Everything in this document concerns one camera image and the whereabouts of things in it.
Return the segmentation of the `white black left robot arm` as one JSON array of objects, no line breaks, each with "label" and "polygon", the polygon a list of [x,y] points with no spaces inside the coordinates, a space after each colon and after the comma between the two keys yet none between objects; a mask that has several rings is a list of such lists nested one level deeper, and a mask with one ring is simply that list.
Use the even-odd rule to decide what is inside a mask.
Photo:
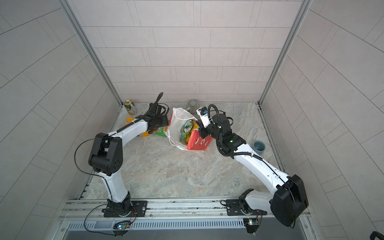
[{"label": "white black left robot arm", "polygon": [[132,210],[131,197],[121,176],[120,168],[123,165],[123,147],[136,136],[151,132],[169,124],[167,114],[169,109],[162,112],[163,106],[159,101],[164,93],[160,93],[156,101],[150,104],[143,115],[139,115],[128,125],[108,134],[96,135],[89,165],[104,180],[108,191],[108,203],[105,213],[109,216],[127,216]]}]

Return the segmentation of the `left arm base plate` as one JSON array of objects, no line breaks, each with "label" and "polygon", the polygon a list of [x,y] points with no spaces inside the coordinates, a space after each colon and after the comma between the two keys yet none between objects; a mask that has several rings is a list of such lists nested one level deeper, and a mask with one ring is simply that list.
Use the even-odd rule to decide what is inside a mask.
[{"label": "left arm base plate", "polygon": [[102,210],[105,218],[134,218],[144,217],[147,210],[147,201],[124,201],[115,203],[108,200],[107,207]]}]

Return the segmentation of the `white red printed paper bag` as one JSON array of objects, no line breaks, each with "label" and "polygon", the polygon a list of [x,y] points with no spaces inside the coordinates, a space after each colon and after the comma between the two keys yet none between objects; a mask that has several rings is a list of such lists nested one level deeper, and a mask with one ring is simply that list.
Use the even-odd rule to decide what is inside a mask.
[{"label": "white red printed paper bag", "polygon": [[213,138],[208,136],[205,139],[199,137],[193,145],[187,145],[186,139],[180,141],[180,132],[186,121],[193,120],[193,129],[199,130],[197,119],[183,108],[173,108],[169,127],[167,129],[167,137],[172,146],[183,151],[205,151]]}]

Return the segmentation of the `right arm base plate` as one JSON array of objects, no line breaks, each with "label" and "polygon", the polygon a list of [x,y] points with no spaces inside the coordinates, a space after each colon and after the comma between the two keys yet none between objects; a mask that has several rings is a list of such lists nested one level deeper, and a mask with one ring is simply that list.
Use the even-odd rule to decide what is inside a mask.
[{"label": "right arm base plate", "polygon": [[225,200],[224,204],[221,200],[220,203],[226,207],[228,216],[266,216],[268,214],[263,210],[252,210],[245,201],[239,199]]}]

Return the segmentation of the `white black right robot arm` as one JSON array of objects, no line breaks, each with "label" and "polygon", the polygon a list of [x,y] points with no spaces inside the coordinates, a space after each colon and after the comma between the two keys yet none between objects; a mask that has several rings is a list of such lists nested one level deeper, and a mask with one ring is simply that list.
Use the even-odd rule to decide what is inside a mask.
[{"label": "white black right robot arm", "polygon": [[232,118],[219,111],[214,104],[197,111],[201,137],[213,137],[219,153],[247,167],[269,190],[261,196],[248,189],[239,197],[238,205],[227,203],[229,209],[239,209],[244,215],[271,211],[284,226],[293,228],[297,218],[308,207],[309,202],[303,180],[278,170],[256,153],[247,142],[231,129]]}]

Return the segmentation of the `green red snack bag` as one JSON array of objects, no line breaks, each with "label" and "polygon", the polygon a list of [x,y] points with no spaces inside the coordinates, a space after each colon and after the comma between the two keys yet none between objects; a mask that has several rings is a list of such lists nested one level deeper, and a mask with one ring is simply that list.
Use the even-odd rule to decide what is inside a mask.
[{"label": "green red snack bag", "polygon": [[167,129],[166,127],[159,127],[153,131],[153,135],[161,136],[161,137],[167,137]]}]

